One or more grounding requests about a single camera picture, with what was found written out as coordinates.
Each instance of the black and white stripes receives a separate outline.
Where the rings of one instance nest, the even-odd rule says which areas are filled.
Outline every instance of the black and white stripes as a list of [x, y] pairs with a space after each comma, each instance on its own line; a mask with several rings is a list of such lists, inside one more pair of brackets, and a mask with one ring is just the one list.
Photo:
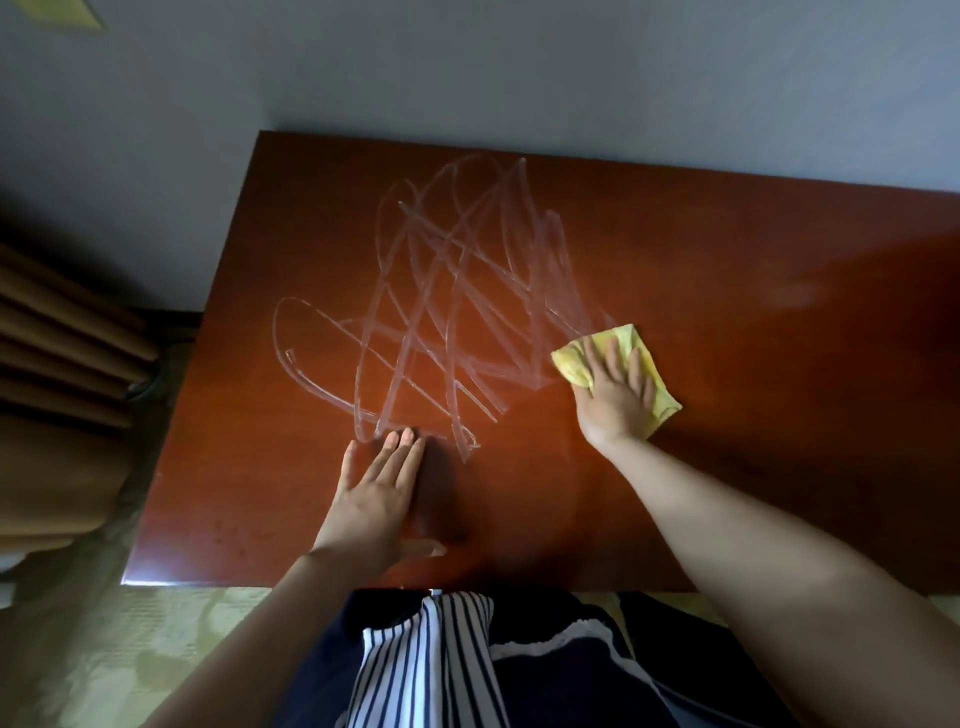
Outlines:
[[364, 630], [347, 728], [507, 726], [488, 648], [493, 602], [431, 595], [390, 629]]

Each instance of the curtain fold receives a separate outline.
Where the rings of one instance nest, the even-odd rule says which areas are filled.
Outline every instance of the curtain fold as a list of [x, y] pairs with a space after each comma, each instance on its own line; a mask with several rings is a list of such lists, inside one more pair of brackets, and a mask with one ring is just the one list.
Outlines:
[[0, 243], [0, 553], [102, 525], [132, 461], [125, 398], [156, 370], [129, 311]]

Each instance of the wooden table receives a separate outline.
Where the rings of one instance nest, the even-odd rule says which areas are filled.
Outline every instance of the wooden table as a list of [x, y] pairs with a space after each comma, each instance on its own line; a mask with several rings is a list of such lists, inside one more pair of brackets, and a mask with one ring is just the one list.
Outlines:
[[436, 436], [407, 587], [688, 586], [548, 353], [634, 323], [655, 442], [960, 588], [960, 197], [263, 133], [125, 575], [271, 585], [345, 445]]

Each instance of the blue-gray wall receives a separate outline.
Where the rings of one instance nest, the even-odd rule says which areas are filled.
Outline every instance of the blue-gray wall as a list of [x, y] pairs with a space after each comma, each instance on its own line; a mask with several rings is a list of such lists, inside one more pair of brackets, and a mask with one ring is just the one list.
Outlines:
[[199, 309], [256, 132], [960, 190], [955, 0], [0, 0], [0, 214]]

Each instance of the finger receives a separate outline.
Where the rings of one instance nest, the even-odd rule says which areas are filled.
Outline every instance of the finger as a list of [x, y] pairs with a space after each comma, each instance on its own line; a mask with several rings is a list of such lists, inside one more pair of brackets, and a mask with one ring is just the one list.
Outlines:
[[339, 496], [344, 491], [350, 489], [350, 483], [353, 482], [353, 454], [357, 450], [356, 440], [350, 440], [347, 450], [344, 452], [344, 462], [340, 466], [340, 480], [337, 481], [337, 492], [333, 497]]
[[410, 429], [410, 427], [406, 427], [400, 436], [400, 447], [394, 450], [390, 459], [387, 460], [383, 466], [383, 470], [380, 471], [380, 475], [376, 477], [376, 482], [391, 487], [396, 485], [396, 477], [400, 475], [400, 468], [402, 468], [403, 463], [406, 462], [410, 447], [413, 446], [413, 444], [414, 431]]
[[593, 381], [607, 381], [610, 375], [607, 373], [607, 367], [600, 360], [600, 352], [597, 351], [597, 345], [593, 343], [590, 336], [583, 338], [584, 353], [587, 355], [587, 364], [593, 373]]
[[446, 546], [433, 539], [404, 539], [400, 542], [400, 561], [404, 559], [427, 559], [443, 556]]
[[396, 487], [403, 494], [403, 499], [410, 507], [410, 499], [414, 494], [414, 485], [417, 483], [417, 472], [420, 470], [420, 462], [423, 460], [423, 451], [426, 449], [426, 438], [421, 437], [410, 448], [410, 454], [403, 461], [403, 467], [400, 468], [400, 474], [396, 477]]
[[620, 344], [611, 339], [607, 344], [607, 371], [617, 384], [623, 384], [623, 360], [620, 358]]
[[577, 407], [582, 407], [591, 399], [590, 390], [587, 387], [571, 384], [570, 389], [573, 390], [573, 399], [576, 400]]
[[367, 468], [367, 471], [363, 473], [364, 480], [374, 480], [380, 471], [383, 470], [383, 466], [386, 465], [387, 460], [390, 459], [390, 456], [394, 453], [396, 449], [396, 443], [400, 439], [400, 436], [395, 432], [391, 432], [383, 440], [383, 449], [380, 451], [380, 454], [374, 457], [373, 462], [370, 463], [370, 467]]
[[657, 398], [657, 384], [651, 376], [643, 378], [643, 396], [640, 401], [643, 402], [643, 409], [647, 412], [653, 412], [654, 400]]
[[627, 384], [638, 397], [643, 394], [643, 369], [640, 367], [640, 349], [630, 352], [627, 361]]

